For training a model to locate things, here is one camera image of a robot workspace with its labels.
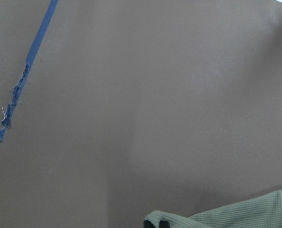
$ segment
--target black object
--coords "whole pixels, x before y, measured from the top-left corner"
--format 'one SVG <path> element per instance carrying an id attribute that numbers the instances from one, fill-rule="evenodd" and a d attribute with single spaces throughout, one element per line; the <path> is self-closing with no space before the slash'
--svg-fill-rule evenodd
<path id="1" fill-rule="evenodd" d="M 145 220 L 143 225 L 144 225 L 144 228 L 155 228 L 154 225 L 148 220 Z M 160 221 L 159 228 L 170 228 L 169 222 L 168 221 Z"/>

